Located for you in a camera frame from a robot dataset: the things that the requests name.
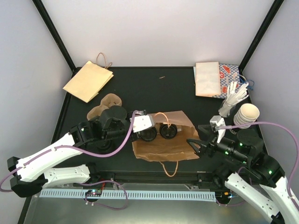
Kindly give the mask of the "brown kraft paper bag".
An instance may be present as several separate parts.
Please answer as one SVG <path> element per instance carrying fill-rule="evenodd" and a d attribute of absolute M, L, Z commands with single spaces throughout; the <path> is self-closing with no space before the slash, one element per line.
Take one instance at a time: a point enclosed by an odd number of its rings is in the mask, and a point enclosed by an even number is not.
<path fill-rule="evenodd" d="M 132 143 L 137 159 L 148 162 L 159 162 L 168 177 L 176 175 L 180 161 L 198 159 L 186 139 L 198 139 L 199 135 L 194 124 L 183 111 L 157 112 L 152 114 L 157 136 L 153 141 L 146 142 L 141 138 Z M 170 140 L 164 139 L 159 128 L 162 124 L 177 126 L 177 135 Z"/>

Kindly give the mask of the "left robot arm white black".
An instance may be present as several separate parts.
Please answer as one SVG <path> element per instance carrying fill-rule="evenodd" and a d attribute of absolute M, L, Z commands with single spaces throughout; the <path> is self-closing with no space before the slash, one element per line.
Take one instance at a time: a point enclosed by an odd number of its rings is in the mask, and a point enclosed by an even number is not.
<path fill-rule="evenodd" d="M 58 168 L 64 161 L 82 154 L 95 158 L 109 158 L 119 153 L 132 136 L 134 128 L 146 119 L 145 111 L 128 113 L 121 106 L 112 106 L 91 120 L 73 126 L 56 142 L 25 158 L 11 157 L 7 160 L 9 174 L 1 180 L 10 182 L 10 189 L 25 198 L 42 189 L 68 183 L 96 186 L 100 174 L 89 162 L 78 162 L 73 167 Z"/>

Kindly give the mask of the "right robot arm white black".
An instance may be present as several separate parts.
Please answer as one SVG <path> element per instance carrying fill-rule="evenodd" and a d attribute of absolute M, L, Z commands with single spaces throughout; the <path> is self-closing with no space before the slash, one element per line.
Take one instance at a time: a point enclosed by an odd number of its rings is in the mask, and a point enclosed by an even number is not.
<path fill-rule="evenodd" d="M 263 151 L 264 141 L 252 129 L 242 129 L 236 140 L 199 126 L 203 140 L 187 139 L 199 157 L 223 156 L 212 173 L 217 189 L 229 189 L 258 210 L 270 224 L 297 224 L 299 201 L 288 188 L 288 179 L 276 159 Z"/>

